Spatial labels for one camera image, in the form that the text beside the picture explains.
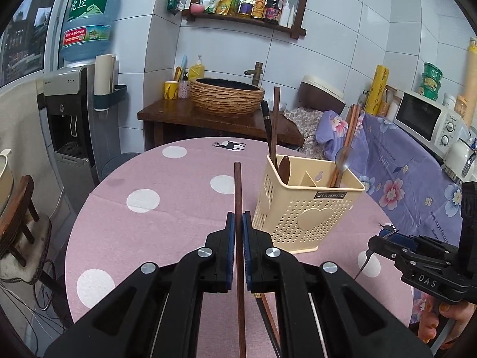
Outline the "metal spoon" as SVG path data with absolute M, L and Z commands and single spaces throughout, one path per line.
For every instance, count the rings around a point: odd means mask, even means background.
M 339 188 L 343 174 L 351 166 L 354 150 L 352 146 L 343 146 L 335 156 L 336 177 L 334 187 Z

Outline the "brown wooden chopstick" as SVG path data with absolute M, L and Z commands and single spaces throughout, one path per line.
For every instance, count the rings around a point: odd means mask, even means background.
M 351 109 L 350 117 L 349 117 L 349 128 L 345 136 L 343 146 L 352 146 L 352 141 L 353 141 L 354 134 L 357 128 L 357 122 L 358 122 L 360 113 L 361 113 L 361 107 L 357 104 L 353 105 Z M 336 177 L 336 169 L 334 169 L 332 173 L 331 181 L 329 182 L 329 185 L 328 185 L 331 188 L 335 188 L 334 187 L 335 177 Z
M 277 138 L 278 138 L 278 121 L 279 121 L 280 103 L 281 103 L 281 88 L 274 87 L 273 111 L 271 116 L 272 137 L 271 137 L 271 144 L 270 144 L 270 159 L 276 169 L 278 169 L 277 159 L 276 159 L 276 148 L 277 148 Z

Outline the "purple floral cloth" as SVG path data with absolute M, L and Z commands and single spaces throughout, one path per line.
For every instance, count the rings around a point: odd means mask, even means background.
M 417 323 L 425 294 L 405 285 L 392 262 L 378 255 L 366 258 L 367 244 L 392 224 L 400 234 L 458 245 L 461 188 L 421 145 L 385 118 L 361 114 L 352 149 L 351 171 L 365 190 L 332 233 L 338 247 L 331 254 L 405 325 Z

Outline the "beige perforated utensil holder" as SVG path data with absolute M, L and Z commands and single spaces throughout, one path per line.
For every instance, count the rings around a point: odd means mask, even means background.
M 289 162 L 289 182 L 283 183 L 267 161 L 252 226 L 289 253 L 316 251 L 366 188 L 350 170 L 339 188 L 330 188 L 333 162 L 297 156 Z

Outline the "pink polka dot tablecloth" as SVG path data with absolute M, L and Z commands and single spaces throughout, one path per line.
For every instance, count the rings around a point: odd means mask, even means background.
M 267 145 L 242 140 L 242 149 L 220 138 L 179 141 L 149 150 L 113 171 L 88 196 L 69 237 L 66 291 L 79 320 L 143 263 L 165 266 L 203 246 L 234 210 L 234 163 L 242 167 L 243 207 L 254 211 L 262 188 Z M 389 221 L 368 195 L 346 208 L 317 251 L 299 260 L 332 261 L 409 323 L 413 293 L 394 264 L 366 258 L 370 237 Z

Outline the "white electric kettle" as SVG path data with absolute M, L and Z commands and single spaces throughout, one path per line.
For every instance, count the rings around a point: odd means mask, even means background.
M 476 138 L 459 138 L 445 155 L 442 170 L 457 184 L 476 182 Z

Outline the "wooden chair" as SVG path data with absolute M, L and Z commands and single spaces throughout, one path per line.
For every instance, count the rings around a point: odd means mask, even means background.
M 24 175 L 1 216 L 1 281 L 35 285 L 47 260 L 52 223 L 35 208 L 34 181 Z

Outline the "brown chopstick far left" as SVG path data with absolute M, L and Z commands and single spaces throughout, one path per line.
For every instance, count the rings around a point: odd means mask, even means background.
M 247 357 L 246 324 L 244 301 L 244 261 L 243 261 L 243 195 L 241 163 L 234 163 L 234 215 L 236 231 L 236 289 L 237 289 L 237 315 L 238 315 L 238 346 L 239 357 Z

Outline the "water dispenser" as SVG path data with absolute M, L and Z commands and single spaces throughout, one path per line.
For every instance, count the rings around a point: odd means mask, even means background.
M 63 67 L 44 76 L 44 98 L 55 161 L 68 192 L 90 193 L 120 152 L 117 111 L 94 106 L 95 64 Z

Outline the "dark wooden sink counter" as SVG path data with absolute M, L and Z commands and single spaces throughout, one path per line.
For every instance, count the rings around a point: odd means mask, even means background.
M 189 99 L 159 99 L 139 111 L 137 118 L 143 123 L 147 150 L 192 138 L 266 140 L 260 110 L 240 117 L 227 117 L 203 112 Z

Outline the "yellow roll package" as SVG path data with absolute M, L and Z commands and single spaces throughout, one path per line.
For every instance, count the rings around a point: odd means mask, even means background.
M 365 112 L 370 115 L 377 115 L 383 93 L 386 89 L 389 77 L 389 69 L 386 66 L 377 65 L 374 79 L 372 81 L 368 97 L 366 99 Z

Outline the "brown rice cooker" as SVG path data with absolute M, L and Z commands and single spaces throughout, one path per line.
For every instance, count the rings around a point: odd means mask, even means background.
M 333 111 L 338 115 L 345 107 L 343 92 L 314 75 L 303 77 L 298 88 L 298 103 L 301 107 L 321 112 Z

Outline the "yellow mug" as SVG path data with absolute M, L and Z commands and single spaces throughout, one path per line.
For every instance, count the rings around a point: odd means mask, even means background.
M 179 97 L 179 82 L 178 81 L 166 81 L 163 84 L 163 96 L 166 100 L 174 100 Z

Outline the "yellow soap bottle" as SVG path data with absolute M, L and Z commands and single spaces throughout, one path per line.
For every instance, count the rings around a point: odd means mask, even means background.
M 197 78 L 203 78 L 204 76 L 205 76 L 205 66 L 202 62 L 201 55 L 199 55 L 196 63 L 189 68 L 188 79 L 194 80 Z

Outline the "dark soy sauce bottle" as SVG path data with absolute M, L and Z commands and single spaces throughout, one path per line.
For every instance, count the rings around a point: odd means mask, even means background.
M 267 0 L 264 9 L 264 21 L 270 24 L 279 24 L 284 0 Z

